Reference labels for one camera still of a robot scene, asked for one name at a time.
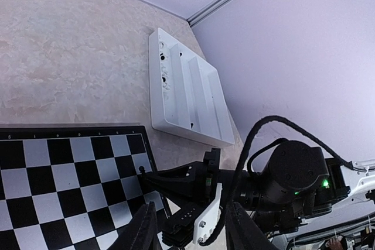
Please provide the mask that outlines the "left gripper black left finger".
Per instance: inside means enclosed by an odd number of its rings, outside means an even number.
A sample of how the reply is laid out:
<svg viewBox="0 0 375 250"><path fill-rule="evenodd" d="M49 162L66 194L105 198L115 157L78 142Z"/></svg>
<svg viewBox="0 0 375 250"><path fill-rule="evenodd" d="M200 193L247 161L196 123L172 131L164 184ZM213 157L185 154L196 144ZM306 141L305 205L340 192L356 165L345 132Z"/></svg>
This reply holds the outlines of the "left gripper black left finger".
<svg viewBox="0 0 375 250"><path fill-rule="evenodd" d="M157 227L154 203L144 204L111 245L111 249L158 249Z"/></svg>

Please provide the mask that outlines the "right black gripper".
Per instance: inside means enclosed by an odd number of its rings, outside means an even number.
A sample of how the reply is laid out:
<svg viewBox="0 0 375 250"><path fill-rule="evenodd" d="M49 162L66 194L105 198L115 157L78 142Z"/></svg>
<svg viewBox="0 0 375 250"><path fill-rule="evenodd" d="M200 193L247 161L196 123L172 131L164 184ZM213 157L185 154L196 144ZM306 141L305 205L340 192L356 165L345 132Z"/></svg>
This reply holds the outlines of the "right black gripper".
<svg viewBox="0 0 375 250"><path fill-rule="evenodd" d="M221 150L213 148L195 161L174 169L142 174L141 182L179 206L179 211L162 227L162 242L185 247L193 240L194 222L214 199L219 175Z"/></svg>

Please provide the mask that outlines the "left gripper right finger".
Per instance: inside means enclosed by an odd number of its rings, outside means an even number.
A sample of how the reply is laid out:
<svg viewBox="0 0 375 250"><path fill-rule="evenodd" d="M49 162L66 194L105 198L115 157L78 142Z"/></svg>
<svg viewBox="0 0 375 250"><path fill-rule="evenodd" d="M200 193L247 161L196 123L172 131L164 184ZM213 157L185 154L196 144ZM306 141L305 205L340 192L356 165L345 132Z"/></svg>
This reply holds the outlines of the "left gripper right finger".
<svg viewBox="0 0 375 250"><path fill-rule="evenodd" d="M230 202L227 205L225 231L227 249L277 249L257 227L245 209L237 202Z"/></svg>

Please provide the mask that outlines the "black pawn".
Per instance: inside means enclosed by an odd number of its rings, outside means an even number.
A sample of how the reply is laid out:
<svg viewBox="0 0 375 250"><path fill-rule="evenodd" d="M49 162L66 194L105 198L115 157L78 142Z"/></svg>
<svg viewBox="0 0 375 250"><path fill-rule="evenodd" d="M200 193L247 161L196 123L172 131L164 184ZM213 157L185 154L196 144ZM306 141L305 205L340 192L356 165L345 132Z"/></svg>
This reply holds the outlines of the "black pawn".
<svg viewBox="0 0 375 250"><path fill-rule="evenodd" d="M139 171L140 171L142 174L144 174L144 173L145 173L145 168L144 168L143 166L140 166L140 167L139 167Z"/></svg>

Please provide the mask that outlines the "black grey chessboard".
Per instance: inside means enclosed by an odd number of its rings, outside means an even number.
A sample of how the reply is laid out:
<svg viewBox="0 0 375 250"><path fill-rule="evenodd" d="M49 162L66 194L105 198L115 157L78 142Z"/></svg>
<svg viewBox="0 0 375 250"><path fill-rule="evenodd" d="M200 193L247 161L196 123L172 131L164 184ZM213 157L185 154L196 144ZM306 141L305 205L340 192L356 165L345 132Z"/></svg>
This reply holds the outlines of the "black grey chessboard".
<svg viewBox="0 0 375 250"><path fill-rule="evenodd" d="M156 169L143 126L1 129L1 248L107 249L146 203L163 224L140 167Z"/></svg>

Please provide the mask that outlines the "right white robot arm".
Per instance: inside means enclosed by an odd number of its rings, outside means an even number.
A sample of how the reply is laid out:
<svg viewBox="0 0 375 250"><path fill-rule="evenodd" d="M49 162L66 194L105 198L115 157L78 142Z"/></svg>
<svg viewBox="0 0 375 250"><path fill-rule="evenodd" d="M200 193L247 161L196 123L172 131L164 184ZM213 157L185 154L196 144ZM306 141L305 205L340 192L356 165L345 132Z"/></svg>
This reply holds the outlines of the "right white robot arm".
<svg viewBox="0 0 375 250"><path fill-rule="evenodd" d="M279 138L260 149L270 152L261 172L250 153L262 126L279 122L310 139L313 146ZM162 226L162 241L182 248L212 244L225 230L231 249L267 249L267 233L298 231L308 220L344 206L374 201L374 162L348 162L297 124L278 115L259 120L249 132L234 170L219 167L221 151L174 169L147 172L145 185L170 199L179 211Z"/></svg>

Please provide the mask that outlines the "white chess pieces pile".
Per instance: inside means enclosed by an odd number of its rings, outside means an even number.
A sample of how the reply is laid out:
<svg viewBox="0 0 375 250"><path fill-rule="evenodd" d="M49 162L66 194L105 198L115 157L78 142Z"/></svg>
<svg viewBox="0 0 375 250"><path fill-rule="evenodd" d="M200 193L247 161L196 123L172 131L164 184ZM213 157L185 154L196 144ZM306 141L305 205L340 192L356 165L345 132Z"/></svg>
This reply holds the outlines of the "white chess pieces pile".
<svg viewBox="0 0 375 250"><path fill-rule="evenodd" d="M172 66L171 66L171 52L168 45L159 41L159 58L161 65L161 80L163 99L167 101L172 96L173 80L172 80Z"/></svg>

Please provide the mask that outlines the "white plastic piece tray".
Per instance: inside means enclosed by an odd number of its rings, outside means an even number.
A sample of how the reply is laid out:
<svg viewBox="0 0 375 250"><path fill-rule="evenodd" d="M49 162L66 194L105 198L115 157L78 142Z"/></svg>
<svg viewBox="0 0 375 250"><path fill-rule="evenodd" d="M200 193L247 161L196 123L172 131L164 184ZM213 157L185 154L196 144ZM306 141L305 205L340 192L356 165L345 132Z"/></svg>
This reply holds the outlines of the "white plastic piece tray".
<svg viewBox="0 0 375 250"><path fill-rule="evenodd" d="M167 101L162 92L159 41L165 42L171 52L173 91ZM218 148L234 145L217 70L161 28L149 36L148 47L153 129Z"/></svg>

